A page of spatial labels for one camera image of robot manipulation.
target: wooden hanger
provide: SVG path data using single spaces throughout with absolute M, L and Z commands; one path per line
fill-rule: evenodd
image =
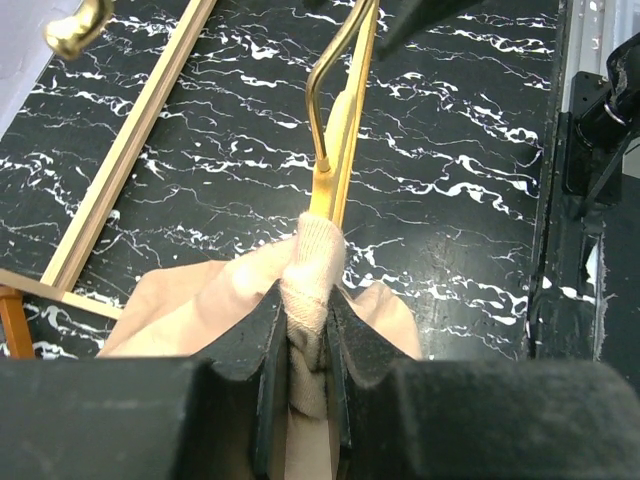
M 373 52 L 379 0 L 356 0 L 353 10 L 309 75 L 307 110 L 316 152 L 309 212 L 342 227 L 360 117 Z M 318 95 L 326 74 L 358 32 L 345 89 L 338 94 L 322 128 Z

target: orange wooden block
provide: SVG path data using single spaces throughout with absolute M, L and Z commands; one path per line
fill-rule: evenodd
M 0 285 L 0 317 L 13 358 L 35 358 L 27 317 L 22 308 L 22 293 Z

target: hanger hook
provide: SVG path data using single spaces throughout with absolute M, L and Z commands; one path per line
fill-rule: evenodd
M 45 40 L 55 53 L 73 60 L 100 35 L 111 15 L 113 0 L 83 0 L 70 17 L 47 24 Z
M 349 42 L 358 32 L 360 25 L 364 21 L 367 13 L 374 5 L 375 0 L 356 0 L 356 3 L 349 13 L 349 16 L 338 30 L 338 33 L 331 40 L 320 59 L 311 70 L 307 80 L 305 91 L 305 101 L 309 112 L 309 122 L 311 124 L 311 135 L 313 135 L 313 145 L 316 151 L 316 163 L 321 172 L 329 170 L 327 159 L 327 147 L 324 142 L 324 127 L 322 115 L 320 114 L 319 92 L 320 86 L 327 73 L 335 65 L 338 57 L 344 53 Z

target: wooden frame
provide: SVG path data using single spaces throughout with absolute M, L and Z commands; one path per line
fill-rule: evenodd
M 20 292 L 114 320 L 120 317 L 120 308 L 76 295 L 71 290 L 216 2 L 190 0 L 188 3 L 40 281 L 0 269 L 3 295 L 0 315 L 11 356 L 33 356 Z

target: fabric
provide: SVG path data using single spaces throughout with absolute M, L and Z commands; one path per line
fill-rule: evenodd
M 291 346 L 285 476 L 331 479 L 335 472 L 331 472 L 321 335 L 344 258 L 340 229 L 304 213 L 297 235 L 290 239 L 229 262 L 150 272 L 138 283 L 98 356 L 193 354 L 247 316 L 281 279 Z M 410 357 L 421 358 L 413 315 L 389 287 L 374 283 L 355 300 L 341 291 L 358 317 Z

